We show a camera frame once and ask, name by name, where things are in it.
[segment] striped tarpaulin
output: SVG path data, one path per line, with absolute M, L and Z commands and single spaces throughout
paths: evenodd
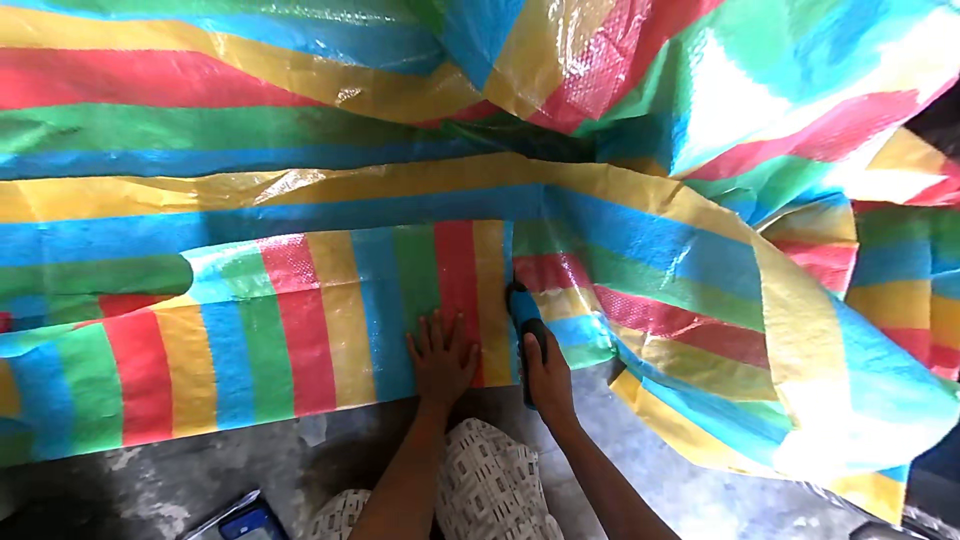
M 897 521 L 960 349 L 960 169 L 900 125 L 958 40 L 936 0 L 5 2 L 5 460 L 409 395 L 392 336 L 475 303 L 491 347 L 468 247 L 512 246 L 682 454 Z

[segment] black grip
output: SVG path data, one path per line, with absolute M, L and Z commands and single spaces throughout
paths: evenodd
M 527 348 L 523 345 L 523 336 L 531 333 L 540 344 L 540 360 L 546 363 L 546 325 L 540 319 L 528 319 L 520 326 L 520 367 L 523 368 L 523 403 L 531 410 L 537 410 L 530 395 L 530 372 L 527 370 Z

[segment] concrete floor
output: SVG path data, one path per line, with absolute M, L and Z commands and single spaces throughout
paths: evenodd
M 607 380 L 616 364 L 574 373 L 577 411 L 600 448 L 684 540 L 840 539 L 863 522 L 799 484 L 691 465 L 611 393 Z M 0 472 L 0 491 L 21 504 L 47 500 L 34 506 L 35 523 L 49 529 L 36 537 L 170 540 L 260 487 L 287 531 L 300 538 L 307 517 L 334 494 L 373 488 L 415 407 L 404 400 L 329 413 L 327 440 L 312 448 L 292 420 L 13 467 Z M 566 538 L 605 537 L 517 387 L 471 390 L 451 423 L 470 416 L 540 453 L 547 503 Z

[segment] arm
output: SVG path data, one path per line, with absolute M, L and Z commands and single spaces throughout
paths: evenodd
M 462 315 L 446 343 L 439 312 L 434 312 L 429 326 L 421 317 L 419 352 L 407 334 L 420 394 L 417 417 L 373 489 L 350 540 L 424 540 L 430 534 L 446 419 L 473 379 L 480 350 L 467 347 Z
M 627 479 L 597 448 L 580 426 L 573 409 L 570 368 L 552 332 L 547 335 L 546 362 L 530 333 L 523 336 L 530 393 L 544 424 L 570 462 L 573 475 L 611 540 L 650 538 L 679 540 L 643 501 Z

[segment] white printed fabric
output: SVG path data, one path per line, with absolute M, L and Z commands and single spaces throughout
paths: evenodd
M 547 512 L 537 453 L 475 418 L 446 436 L 438 475 L 437 522 L 446 540 L 563 540 Z M 311 540 L 346 540 L 369 491 L 327 503 Z

